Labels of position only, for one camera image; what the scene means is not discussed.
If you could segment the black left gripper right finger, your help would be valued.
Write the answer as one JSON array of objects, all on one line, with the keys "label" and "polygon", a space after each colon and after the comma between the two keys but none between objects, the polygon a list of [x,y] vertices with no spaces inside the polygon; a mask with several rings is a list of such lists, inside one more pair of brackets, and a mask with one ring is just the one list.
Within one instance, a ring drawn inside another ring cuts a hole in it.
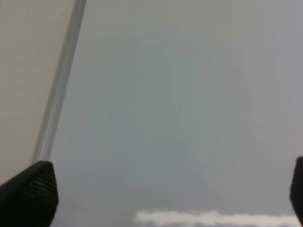
[{"label": "black left gripper right finger", "polygon": [[290,188],[290,201],[300,225],[303,226],[303,157],[296,159]]}]

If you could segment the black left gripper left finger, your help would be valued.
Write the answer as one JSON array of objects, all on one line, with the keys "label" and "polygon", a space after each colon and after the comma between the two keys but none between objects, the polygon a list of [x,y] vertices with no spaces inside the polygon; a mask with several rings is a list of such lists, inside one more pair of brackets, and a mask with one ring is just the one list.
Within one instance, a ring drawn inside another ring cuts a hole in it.
[{"label": "black left gripper left finger", "polygon": [[0,225],[49,227],[58,203],[53,164],[38,161],[0,186]]}]

